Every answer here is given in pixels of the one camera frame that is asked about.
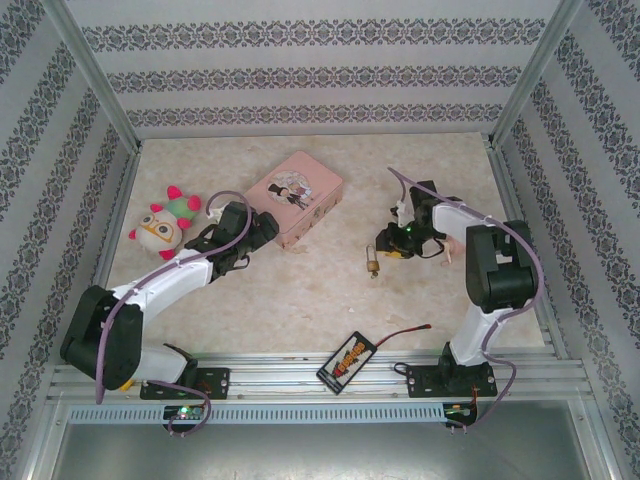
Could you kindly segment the pink illustrated tin box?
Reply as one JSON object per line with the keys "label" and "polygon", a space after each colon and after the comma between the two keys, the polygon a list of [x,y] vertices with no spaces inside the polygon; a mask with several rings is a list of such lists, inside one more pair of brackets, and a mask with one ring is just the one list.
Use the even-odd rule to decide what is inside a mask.
{"label": "pink illustrated tin box", "polygon": [[244,196],[279,225],[275,242],[291,248],[343,196],[343,179],[303,151],[297,151],[253,185]]}

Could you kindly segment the pink hand-crank sharpener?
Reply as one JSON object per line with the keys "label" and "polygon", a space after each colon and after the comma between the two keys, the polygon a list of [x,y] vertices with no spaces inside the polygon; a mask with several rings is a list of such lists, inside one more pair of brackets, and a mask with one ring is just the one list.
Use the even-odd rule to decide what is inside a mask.
{"label": "pink hand-crank sharpener", "polygon": [[447,236],[443,241],[443,255],[441,261],[443,267],[451,265],[456,259],[464,258],[466,254],[466,246],[451,236]]}

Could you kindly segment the red black battery lead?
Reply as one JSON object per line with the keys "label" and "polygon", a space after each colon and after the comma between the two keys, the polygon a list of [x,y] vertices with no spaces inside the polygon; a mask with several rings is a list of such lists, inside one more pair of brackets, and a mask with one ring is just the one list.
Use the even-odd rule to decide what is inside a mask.
{"label": "red black battery lead", "polygon": [[427,324],[422,324],[422,325],[411,327],[411,328],[402,329],[402,330],[393,332],[393,333],[391,333],[389,335],[386,335],[385,337],[383,337],[382,339],[377,341],[375,343],[375,346],[376,346],[376,348],[379,348],[380,346],[382,346],[384,343],[386,343],[390,339],[392,339],[394,337],[397,337],[399,335],[403,335],[403,334],[407,334],[407,333],[413,333],[413,332],[422,331],[422,330],[430,330],[431,328],[432,328],[432,325],[427,323]]}

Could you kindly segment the owl plush toy with glasses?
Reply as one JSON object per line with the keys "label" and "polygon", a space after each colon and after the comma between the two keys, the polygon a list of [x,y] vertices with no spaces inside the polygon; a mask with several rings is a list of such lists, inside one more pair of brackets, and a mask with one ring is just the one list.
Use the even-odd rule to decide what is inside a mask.
{"label": "owl plush toy with glasses", "polygon": [[149,210],[128,232],[128,238],[164,260],[175,257],[184,234],[194,223],[202,207],[201,197],[185,195],[175,185],[166,189],[167,201],[152,203]]}

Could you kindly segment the small circuit board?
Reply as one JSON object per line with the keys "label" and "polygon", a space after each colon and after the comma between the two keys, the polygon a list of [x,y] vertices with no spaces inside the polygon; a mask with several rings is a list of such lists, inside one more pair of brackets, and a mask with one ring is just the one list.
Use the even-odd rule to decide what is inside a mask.
{"label": "small circuit board", "polygon": [[465,429],[473,425],[478,417],[475,403],[444,403],[443,412],[448,428]]}

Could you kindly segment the circuit board with green light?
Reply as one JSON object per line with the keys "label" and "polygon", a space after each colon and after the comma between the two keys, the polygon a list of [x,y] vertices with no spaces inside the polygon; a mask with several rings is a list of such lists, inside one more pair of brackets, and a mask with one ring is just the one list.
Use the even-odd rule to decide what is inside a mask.
{"label": "circuit board with green light", "polygon": [[207,410],[201,405],[169,405],[164,407],[162,422],[168,424],[172,421],[179,426],[196,425],[206,413]]}

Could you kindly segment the aluminium side rail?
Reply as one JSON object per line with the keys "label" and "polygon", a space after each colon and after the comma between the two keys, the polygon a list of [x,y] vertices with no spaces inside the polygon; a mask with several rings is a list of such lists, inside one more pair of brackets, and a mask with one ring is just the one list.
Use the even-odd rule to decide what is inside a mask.
{"label": "aluminium side rail", "polygon": [[59,350],[60,358],[64,363],[74,366],[90,378],[95,377],[98,342],[91,338],[86,339],[87,336],[92,336],[88,332],[92,329],[90,324],[93,316],[93,307],[87,307],[86,303],[91,302],[89,296],[92,294],[105,291],[139,160],[139,153],[131,154],[122,170],[113,203],[109,209],[109,216],[105,221],[105,230],[101,237],[94,271],[72,310],[71,321]]}
{"label": "aluminium side rail", "polygon": [[[486,148],[492,173],[500,195],[503,209],[508,220],[526,220],[516,188],[509,174],[504,156],[499,150],[489,146]],[[544,343],[543,350],[553,350],[553,355],[559,360],[570,358],[565,348],[562,334],[558,327],[555,311],[549,299],[547,285],[542,282],[542,293],[530,310],[522,315],[509,319],[497,339],[497,347],[503,350],[534,350],[532,339],[526,335],[524,328],[533,319],[537,321],[537,331]]]}

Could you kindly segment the aluminium mounting rail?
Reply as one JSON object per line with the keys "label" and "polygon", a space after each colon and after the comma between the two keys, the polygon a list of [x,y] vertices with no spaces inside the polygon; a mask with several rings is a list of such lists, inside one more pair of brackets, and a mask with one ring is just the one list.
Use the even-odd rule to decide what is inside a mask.
{"label": "aluminium mounting rail", "polygon": [[[334,395],[316,377],[328,354],[215,354],[201,360],[206,367],[230,370],[230,403],[383,402],[408,398],[406,380],[393,370],[397,362],[431,365],[438,354],[431,350],[378,351],[349,383]],[[559,359],[552,349],[517,352],[501,349],[497,357],[517,366],[516,379],[505,399],[570,400],[593,395],[583,362]]]}

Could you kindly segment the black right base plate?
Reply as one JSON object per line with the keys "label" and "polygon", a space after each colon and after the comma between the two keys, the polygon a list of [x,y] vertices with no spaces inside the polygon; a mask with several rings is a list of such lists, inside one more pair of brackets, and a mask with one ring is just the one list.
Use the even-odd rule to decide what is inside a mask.
{"label": "black right base plate", "polygon": [[406,369],[410,398],[496,397],[497,383],[492,367],[454,366],[445,369],[435,365],[409,366]]}

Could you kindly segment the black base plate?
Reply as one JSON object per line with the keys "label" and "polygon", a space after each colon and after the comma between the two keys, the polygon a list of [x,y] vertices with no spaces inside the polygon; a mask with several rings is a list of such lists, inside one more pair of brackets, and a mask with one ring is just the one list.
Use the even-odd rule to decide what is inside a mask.
{"label": "black base plate", "polygon": [[435,365],[409,366],[406,369],[410,398],[496,397],[497,383],[492,367],[454,366],[445,369]]}
{"label": "black base plate", "polygon": [[191,389],[190,392],[174,387],[148,382],[140,388],[141,400],[202,400],[205,394],[210,400],[226,400],[230,383],[228,368],[188,368],[175,382],[177,386]]}

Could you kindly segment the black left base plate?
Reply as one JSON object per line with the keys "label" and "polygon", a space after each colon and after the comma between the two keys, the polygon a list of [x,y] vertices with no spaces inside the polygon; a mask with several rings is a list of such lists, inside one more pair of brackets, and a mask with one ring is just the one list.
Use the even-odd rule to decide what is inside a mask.
{"label": "black left base plate", "polygon": [[175,382],[177,386],[191,389],[190,392],[174,387],[148,382],[140,388],[141,400],[202,400],[205,394],[210,400],[226,400],[230,383],[228,368],[188,368]]}

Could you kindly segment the aluminium frame post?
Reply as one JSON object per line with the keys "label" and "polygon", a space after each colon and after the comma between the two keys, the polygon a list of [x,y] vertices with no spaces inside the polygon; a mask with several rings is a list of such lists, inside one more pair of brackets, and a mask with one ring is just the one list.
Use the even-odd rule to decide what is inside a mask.
{"label": "aluminium frame post", "polygon": [[555,49],[584,3],[585,0],[559,0],[557,8],[545,27],[494,129],[490,134],[483,136],[487,149],[495,150],[504,142],[535,85],[543,75],[547,64],[553,57]]}
{"label": "aluminium frame post", "polygon": [[129,153],[137,154],[141,140],[136,135],[107,75],[97,61],[67,2],[65,0],[40,0],[40,2],[62,41],[74,57],[83,77],[94,91],[111,124],[124,142],[125,148]]}

